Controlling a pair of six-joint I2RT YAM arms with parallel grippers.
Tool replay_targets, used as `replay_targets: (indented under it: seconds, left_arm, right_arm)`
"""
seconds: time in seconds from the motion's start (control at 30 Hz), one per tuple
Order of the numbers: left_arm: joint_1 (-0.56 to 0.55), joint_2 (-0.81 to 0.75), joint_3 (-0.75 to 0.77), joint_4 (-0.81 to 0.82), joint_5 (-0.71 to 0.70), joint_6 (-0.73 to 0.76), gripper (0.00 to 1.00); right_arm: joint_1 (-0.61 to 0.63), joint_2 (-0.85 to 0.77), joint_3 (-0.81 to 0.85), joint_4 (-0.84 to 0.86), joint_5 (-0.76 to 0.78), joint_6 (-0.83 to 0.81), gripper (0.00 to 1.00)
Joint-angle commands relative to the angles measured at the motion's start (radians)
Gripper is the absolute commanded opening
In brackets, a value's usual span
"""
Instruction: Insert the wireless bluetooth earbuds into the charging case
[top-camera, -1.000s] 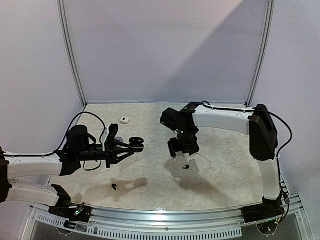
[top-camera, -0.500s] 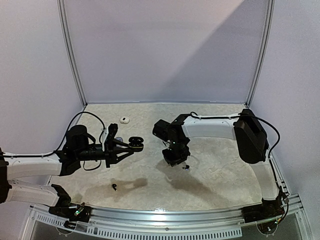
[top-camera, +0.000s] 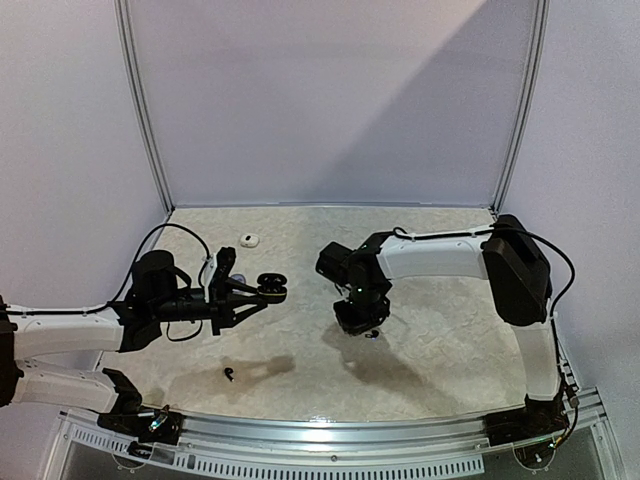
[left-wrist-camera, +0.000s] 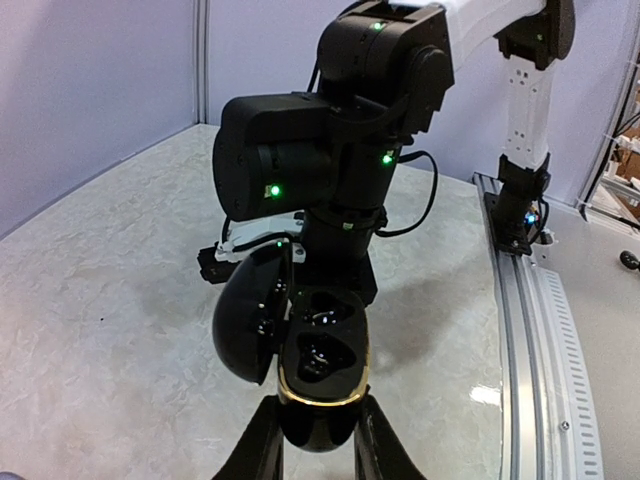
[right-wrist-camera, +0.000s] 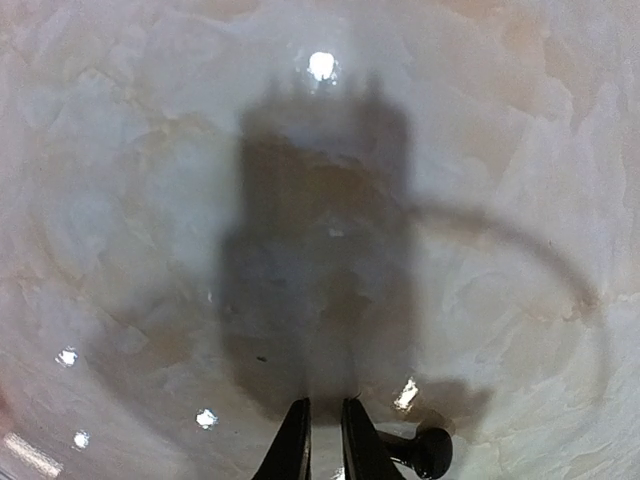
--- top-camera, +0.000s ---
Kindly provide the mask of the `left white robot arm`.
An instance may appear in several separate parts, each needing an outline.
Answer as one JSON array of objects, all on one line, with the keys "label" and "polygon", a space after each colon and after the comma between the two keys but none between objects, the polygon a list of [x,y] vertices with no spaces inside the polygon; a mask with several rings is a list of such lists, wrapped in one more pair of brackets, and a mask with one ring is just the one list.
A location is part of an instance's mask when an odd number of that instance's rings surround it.
[{"label": "left white robot arm", "polygon": [[206,283],[195,288],[190,276],[166,250],[135,261],[132,284],[122,300],[80,311],[1,307],[1,403],[37,402],[109,412],[128,434],[148,426],[148,412],[129,396],[124,375],[38,367],[35,357],[73,351],[141,351],[160,338],[171,322],[209,321],[213,334],[233,328],[270,304],[284,301],[285,276],[263,273],[257,284],[230,276],[236,251],[223,247],[203,266]]}]

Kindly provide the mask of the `white earbud charging case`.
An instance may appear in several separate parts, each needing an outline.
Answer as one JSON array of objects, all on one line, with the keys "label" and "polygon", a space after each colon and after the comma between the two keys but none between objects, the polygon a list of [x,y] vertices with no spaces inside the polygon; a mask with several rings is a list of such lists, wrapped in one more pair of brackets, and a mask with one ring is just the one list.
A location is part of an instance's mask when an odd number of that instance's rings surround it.
[{"label": "white earbud charging case", "polygon": [[256,234],[245,234],[239,239],[239,245],[243,248],[256,248],[260,243],[260,237]]}]

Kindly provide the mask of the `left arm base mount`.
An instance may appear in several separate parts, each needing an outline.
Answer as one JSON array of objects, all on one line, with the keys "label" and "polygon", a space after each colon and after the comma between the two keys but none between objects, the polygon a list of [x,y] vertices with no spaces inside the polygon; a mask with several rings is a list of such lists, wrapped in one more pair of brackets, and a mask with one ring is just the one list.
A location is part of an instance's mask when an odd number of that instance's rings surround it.
[{"label": "left arm base mount", "polygon": [[142,395],[120,371],[102,370],[114,384],[116,401],[107,413],[100,413],[97,425],[105,430],[127,435],[138,444],[164,444],[177,446],[182,434],[185,416],[170,406],[145,406]]}]

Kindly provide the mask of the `black charging case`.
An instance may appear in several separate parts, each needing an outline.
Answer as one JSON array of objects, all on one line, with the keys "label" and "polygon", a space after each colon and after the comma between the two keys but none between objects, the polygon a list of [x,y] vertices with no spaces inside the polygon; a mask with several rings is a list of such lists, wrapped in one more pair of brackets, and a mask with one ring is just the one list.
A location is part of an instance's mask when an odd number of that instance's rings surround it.
[{"label": "black charging case", "polygon": [[285,301],[288,290],[287,278],[279,273],[263,273],[257,278],[257,295],[270,304],[279,304]]}]

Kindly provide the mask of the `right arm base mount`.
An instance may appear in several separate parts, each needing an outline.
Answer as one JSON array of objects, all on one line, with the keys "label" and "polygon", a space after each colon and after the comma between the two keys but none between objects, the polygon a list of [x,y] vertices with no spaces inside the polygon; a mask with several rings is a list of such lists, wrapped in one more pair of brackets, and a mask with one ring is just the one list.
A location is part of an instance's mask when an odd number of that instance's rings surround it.
[{"label": "right arm base mount", "polygon": [[573,396],[569,399],[569,406],[573,408],[573,419],[570,420],[564,397],[563,392],[549,401],[526,396],[523,407],[484,415],[483,433],[491,446],[547,438],[558,432],[561,438],[555,444],[562,443],[576,428],[579,412],[578,398]]}]

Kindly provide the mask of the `blue-grey charging case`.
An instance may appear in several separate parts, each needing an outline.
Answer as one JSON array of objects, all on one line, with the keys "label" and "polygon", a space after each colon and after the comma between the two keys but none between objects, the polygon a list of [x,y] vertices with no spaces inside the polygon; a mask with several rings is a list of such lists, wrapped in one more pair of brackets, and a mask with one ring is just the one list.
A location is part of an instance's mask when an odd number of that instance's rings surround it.
[{"label": "blue-grey charging case", "polygon": [[236,281],[236,282],[238,282],[238,283],[241,283],[241,284],[245,284],[245,283],[246,283],[246,278],[245,278],[245,276],[244,276],[244,275],[242,275],[242,274],[239,274],[239,273],[232,274],[232,275],[231,275],[231,279],[232,279],[232,280],[234,280],[234,281]]}]

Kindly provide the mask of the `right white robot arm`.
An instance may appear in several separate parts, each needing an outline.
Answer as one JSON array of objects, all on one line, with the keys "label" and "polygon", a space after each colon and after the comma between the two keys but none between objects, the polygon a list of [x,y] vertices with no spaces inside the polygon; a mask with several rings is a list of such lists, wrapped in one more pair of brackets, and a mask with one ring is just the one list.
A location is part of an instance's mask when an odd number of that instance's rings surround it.
[{"label": "right white robot arm", "polygon": [[337,242],[319,254],[315,270],[343,290],[333,306],[340,328],[358,336],[382,325],[391,312],[387,296],[394,281],[421,277],[464,277],[488,282],[498,316],[515,336],[525,371],[525,397],[517,427],[537,436],[552,424],[562,388],[553,333],[551,265],[543,238],[512,215],[486,227],[430,234],[396,227],[376,232],[356,248]]}]

